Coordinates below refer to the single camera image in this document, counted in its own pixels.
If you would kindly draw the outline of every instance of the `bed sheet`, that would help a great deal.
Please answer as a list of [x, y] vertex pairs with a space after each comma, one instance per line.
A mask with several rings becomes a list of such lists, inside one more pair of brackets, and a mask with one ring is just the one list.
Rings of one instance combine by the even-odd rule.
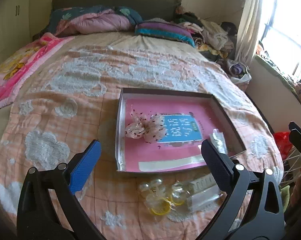
[[[116, 171], [116, 114], [122, 87], [212, 93], [247, 148], [238, 160], [253, 171], [271, 168], [280, 182], [283, 165], [273, 136], [219, 65], [188, 44], [131, 33], [83, 35], [41, 65], [11, 107], [0, 140], [0, 203], [14, 223], [27, 170], [68, 162], [92, 139], [101, 142], [102, 155], [76, 197], [107, 239], [195, 239], [209, 223], [217, 204], [190, 216], [171, 213], [155, 222], [137, 193], [138, 185], [154, 175], [134, 177]], [[174, 183], [208, 172], [203, 167], [160, 176]], [[54, 192], [51, 196], [62, 224], [69, 228]], [[249, 197], [248, 193], [233, 227], [239, 225]]]

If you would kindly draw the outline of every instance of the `open cardboard box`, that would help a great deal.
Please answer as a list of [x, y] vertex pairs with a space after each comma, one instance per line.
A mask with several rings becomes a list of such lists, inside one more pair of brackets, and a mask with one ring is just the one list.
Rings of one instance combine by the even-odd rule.
[[[125, 128], [132, 123], [131, 111], [147, 114], [166, 115], [175, 120], [176, 127], [184, 131], [183, 120], [196, 120], [192, 126], [201, 133], [201, 138], [182, 142], [147, 143], [144, 138], [132, 139], [125, 136]], [[122, 88], [116, 126], [115, 157], [117, 170], [137, 173], [169, 172], [191, 169], [206, 165], [201, 155], [201, 143], [209, 139], [213, 129], [224, 133], [228, 156], [237, 155], [246, 150], [244, 143], [233, 123], [211, 94], [183, 92], [173, 90]]]

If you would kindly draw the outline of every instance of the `red plastic bag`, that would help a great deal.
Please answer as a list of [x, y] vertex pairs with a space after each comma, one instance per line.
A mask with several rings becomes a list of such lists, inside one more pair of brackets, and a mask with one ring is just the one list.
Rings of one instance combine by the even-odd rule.
[[289, 132], [277, 132], [273, 136], [284, 161], [289, 156], [289, 152], [293, 147], [289, 141]]

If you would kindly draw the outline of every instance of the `curtain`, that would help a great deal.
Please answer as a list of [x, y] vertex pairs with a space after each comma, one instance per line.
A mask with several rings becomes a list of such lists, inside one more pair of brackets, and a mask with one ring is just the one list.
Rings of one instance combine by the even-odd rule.
[[249, 66], [258, 44], [263, 0], [246, 0], [237, 33], [235, 60]]

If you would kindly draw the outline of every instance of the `headboard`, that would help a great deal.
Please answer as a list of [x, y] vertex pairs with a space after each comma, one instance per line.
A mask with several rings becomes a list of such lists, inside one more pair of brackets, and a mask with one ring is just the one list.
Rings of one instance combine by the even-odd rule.
[[126, 6], [137, 11], [143, 20], [155, 17], [171, 21], [175, 8], [181, 5], [181, 0], [52, 0], [52, 10], [67, 7], [90, 7], [102, 4], [105, 6]]

